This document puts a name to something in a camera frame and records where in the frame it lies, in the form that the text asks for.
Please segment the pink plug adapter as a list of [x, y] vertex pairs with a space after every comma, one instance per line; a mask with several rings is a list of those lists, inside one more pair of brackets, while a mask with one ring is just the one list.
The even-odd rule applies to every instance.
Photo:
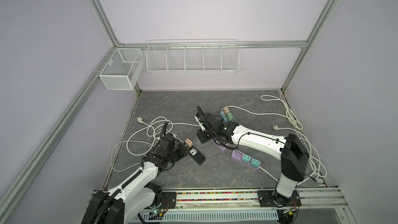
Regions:
[[190, 139], [185, 139], [184, 143], [185, 143], [185, 145], [188, 148], [192, 148], [193, 147], [193, 143], [192, 143], [192, 141]]

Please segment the black power strip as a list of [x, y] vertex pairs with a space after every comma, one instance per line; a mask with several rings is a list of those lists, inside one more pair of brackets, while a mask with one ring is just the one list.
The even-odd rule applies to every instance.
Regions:
[[201, 166], [206, 161], [205, 156], [194, 146], [189, 148], [188, 154], [199, 166]]

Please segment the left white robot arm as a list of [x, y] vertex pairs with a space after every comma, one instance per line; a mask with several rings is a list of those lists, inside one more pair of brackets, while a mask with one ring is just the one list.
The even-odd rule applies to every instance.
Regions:
[[168, 122], [155, 133], [155, 145], [139, 168], [118, 186], [96, 192], [82, 219], [83, 224], [127, 224], [146, 207], [159, 207], [162, 187], [152, 181], [187, 154], [184, 144], [167, 132]]

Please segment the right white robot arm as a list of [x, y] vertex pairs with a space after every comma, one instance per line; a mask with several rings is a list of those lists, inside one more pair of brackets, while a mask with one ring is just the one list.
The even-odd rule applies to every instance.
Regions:
[[302, 205], [296, 187], [307, 177], [309, 152], [295, 134], [274, 136], [251, 130], [236, 122], [222, 122], [214, 114], [204, 113], [200, 106], [197, 106], [197, 111], [195, 119], [200, 126], [197, 136], [201, 143], [212, 140], [215, 144], [229, 150], [247, 146], [280, 161], [282, 173], [276, 188], [258, 193], [262, 207], [282, 208]]

